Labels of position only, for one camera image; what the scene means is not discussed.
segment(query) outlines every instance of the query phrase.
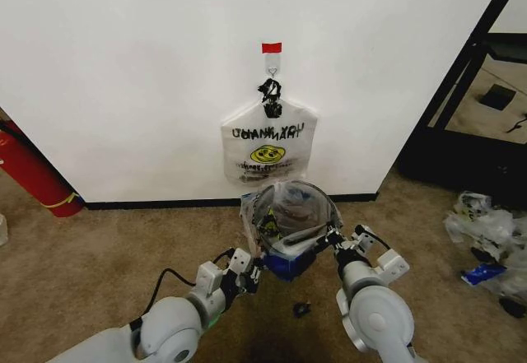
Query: red tape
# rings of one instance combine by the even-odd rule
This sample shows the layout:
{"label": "red tape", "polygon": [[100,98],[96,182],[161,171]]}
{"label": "red tape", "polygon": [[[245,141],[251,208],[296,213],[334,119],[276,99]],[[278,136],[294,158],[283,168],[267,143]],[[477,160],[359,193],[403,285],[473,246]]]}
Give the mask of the red tape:
{"label": "red tape", "polygon": [[262,53],[281,53],[282,42],[277,44],[262,44]]}

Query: carpet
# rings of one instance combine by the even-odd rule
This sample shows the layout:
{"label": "carpet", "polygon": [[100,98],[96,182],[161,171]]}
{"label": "carpet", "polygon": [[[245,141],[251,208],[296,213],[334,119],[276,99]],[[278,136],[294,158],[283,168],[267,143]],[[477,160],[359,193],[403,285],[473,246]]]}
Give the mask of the carpet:
{"label": "carpet", "polygon": [[[339,203],[346,234],[369,225],[406,258],[392,284],[415,318],[414,345],[430,362],[527,361],[527,322],[497,297],[459,279],[477,264],[452,244],[442,221],[456,194],[392,170],[376,202]],[[87,211],[58,219],[0,172],[0,212],[10,240],[0,247],[1,361],[46,361],[145,308],[159,272],[194,278],[200,263],[246,246],[238,208]],[[337,266],[329,250],[292,283],[264,273],[202,338],[194,362],[377,362],[358,352],[340,323]],[[160,297],[188,287],[167,277]],[[295,319],[292,306],[309,301]]]}

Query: fire extinguisher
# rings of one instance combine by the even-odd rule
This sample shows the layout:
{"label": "fire extinguisher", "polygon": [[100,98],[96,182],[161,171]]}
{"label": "fire extinguisher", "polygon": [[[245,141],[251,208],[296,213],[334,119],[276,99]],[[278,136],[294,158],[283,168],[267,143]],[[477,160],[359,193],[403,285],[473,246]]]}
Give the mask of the fire extinguisher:
{"label": "fire extinguisher", "polygon": [[83,207],[78,194],[13,122],[0,122],[0,167],[57,217]]}

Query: yellow smiley face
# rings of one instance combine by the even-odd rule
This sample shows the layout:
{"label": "yellow smiley face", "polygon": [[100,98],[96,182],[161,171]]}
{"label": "yellow smiley face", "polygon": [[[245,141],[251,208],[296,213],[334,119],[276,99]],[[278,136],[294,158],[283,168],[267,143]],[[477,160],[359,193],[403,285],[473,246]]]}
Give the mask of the yellow smiley face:
{"label": "yellow smiley face", "polygon": [[250,154],[250,158],[257,163],[274,164],[278,163],[286,155],[283,147],[273,145],[263,145]]}

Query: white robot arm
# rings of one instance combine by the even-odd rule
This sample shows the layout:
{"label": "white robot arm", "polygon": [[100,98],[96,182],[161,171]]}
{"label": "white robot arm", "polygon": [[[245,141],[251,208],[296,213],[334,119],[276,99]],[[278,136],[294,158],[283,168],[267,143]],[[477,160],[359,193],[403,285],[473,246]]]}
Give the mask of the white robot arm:
{"label": "white robot arm", "polygon": [[[337,303],[347,335],[359,351],[377,350],[384,363],[425,362],[411,347],[413,317],[404,300],[387,285],[409,266],[388,251],[372,267],[366,252],[376,240],[358,226],[351,240],[329,226],[315,254],[332,246],[343,287]],[[241,294],[258,288],[260,262],[243,249],[233,249],[225,270],[206,262],[199,266],[195,286],[186,297],[166,297],[141,318],[111,328],[55,357],[50,363],[172,363],[189,361],[199,338]]]}
{"label": "white robot arm", "polygon": [[236,249],[229,267],[199,266],[196,286],[185,297],[157,301],[141,318],[109,328],[55,357],[49,363],[183,363],[198,348],[202,334],[240,294],[254,293],[259,268],[250,254]]}

